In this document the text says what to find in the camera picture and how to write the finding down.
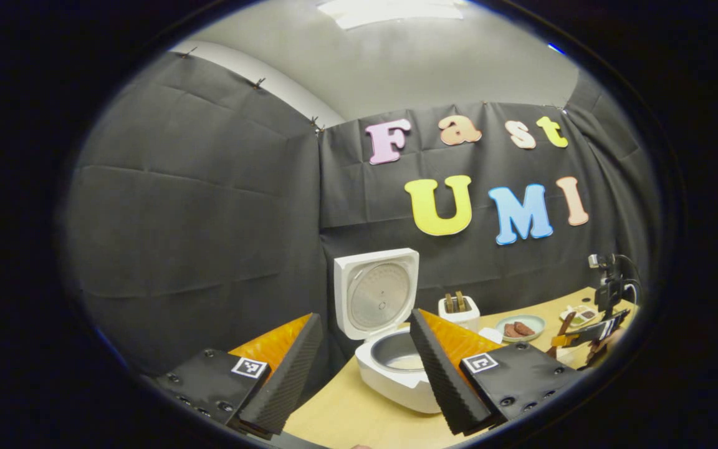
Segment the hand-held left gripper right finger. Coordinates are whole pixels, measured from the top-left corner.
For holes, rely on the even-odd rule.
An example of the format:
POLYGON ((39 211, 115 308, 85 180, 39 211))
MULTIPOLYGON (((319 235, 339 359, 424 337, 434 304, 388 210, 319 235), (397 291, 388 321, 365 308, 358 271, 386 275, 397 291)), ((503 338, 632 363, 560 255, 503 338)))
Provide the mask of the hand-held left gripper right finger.
POLYGON ((582 373, 528 343, 496 344, 422 309, 409 332, 453 434, 472 435, 529 415, 582 373))

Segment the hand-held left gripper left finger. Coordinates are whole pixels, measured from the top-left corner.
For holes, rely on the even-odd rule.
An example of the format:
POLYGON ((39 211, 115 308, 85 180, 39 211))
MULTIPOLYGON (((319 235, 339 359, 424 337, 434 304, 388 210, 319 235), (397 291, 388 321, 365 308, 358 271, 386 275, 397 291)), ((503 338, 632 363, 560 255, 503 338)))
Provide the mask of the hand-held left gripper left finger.
POLYGON ((203 349, 152 383, 219 425, 256 437, 282 433, 323 339, 310 313, 231 350, 203 349))

